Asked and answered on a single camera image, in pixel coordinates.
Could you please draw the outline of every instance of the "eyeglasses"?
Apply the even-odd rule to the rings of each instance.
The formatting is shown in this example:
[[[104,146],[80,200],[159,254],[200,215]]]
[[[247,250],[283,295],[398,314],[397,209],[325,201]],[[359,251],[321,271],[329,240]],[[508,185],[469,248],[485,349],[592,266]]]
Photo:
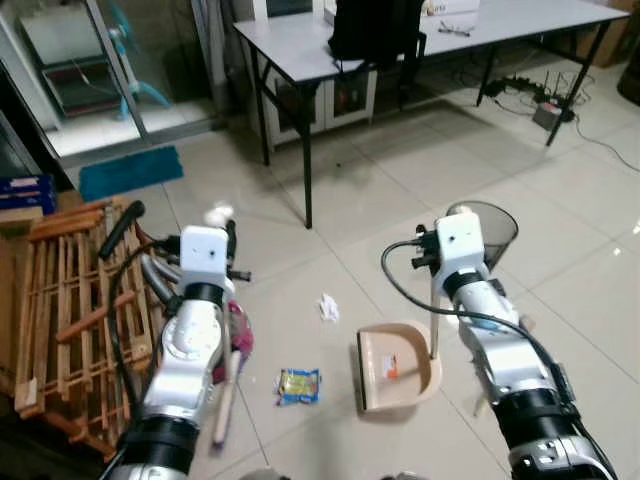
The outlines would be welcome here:
[[[440,33],[453,33],[454,35],[460,35],[461,37],[470,37],[471,36],[471,28],[468,30],[462,30],[460,28],[451,27],[440,20],[440,28],[438,29]]]

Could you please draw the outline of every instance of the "black backpack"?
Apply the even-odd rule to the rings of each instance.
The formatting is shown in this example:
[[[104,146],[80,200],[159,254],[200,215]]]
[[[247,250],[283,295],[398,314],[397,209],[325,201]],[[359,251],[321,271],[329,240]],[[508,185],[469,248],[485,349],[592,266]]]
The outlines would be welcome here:
[[[424,55],[426,36],[420,32],[423,0],[337,0],[333,36],[336,60],[363,60],[387,69],[404,54],[400,84],[408,86]]]

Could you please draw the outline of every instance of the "doormat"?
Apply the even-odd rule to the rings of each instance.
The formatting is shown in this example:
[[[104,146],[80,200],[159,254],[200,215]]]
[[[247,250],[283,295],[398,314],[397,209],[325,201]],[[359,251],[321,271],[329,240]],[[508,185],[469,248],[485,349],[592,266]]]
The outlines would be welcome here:
[[[80,170],[80,193],[85,202],[110,197],[184,176],[175,147],[137,153]]]

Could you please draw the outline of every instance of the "gray table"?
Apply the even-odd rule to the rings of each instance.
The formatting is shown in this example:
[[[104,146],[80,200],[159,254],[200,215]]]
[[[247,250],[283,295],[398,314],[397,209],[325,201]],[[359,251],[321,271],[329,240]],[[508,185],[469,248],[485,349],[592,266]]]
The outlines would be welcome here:
[[[423,18],[420,22],[420,30],[427,34],[425,56],[442,55],[482,46],[489,47],[489,58],[482,77],[477,105],[482,102],[497,48],[503,42],[531,39],[532,45],[579,63],[582,69],[565,99],[562,111],[564,116],[580,90],[611,21],[626,16],[628,16],[626,12],[581,0],[482,0],[478,22],[469,37],[439,33],[441,17]],[[585,58],[555,51],[543,44],[540,38],[542,34],[559,33],[593,25],[599,27]],[[276,17],[264,22],[239,22],[234,27],[246,39],[251,53],[265,165],[269,165],[269,147],[262,95],[289,117],[301,137],[304,161],[305,226],[311,228],[311,135],[309,131],[312,120],[311,102],[321,81],[353,72],[362,62],[341,62],[342,72],[340,72],[327,45],[327,40],[333,33],[333,27],[324,19],[317,18],[311,13]],[[258,66],[258,52],[266,59],[266,65],[262,71]],[[296,89],[300,99],[298,111],[289,111],[267,85],[267,76],[271,69],[277,71]],[[560,124],[561,122],[557,122],[551,131],[547,145],[553,142]]]

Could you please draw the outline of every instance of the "dustpan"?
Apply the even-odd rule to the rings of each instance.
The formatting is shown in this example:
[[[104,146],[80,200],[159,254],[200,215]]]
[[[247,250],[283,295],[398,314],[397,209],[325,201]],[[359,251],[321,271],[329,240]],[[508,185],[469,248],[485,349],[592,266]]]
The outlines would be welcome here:
[[[410,407],[435,395],[442,383],[438,324],[432,315],[431,332],[415,320],[358,330],[364,412]]]

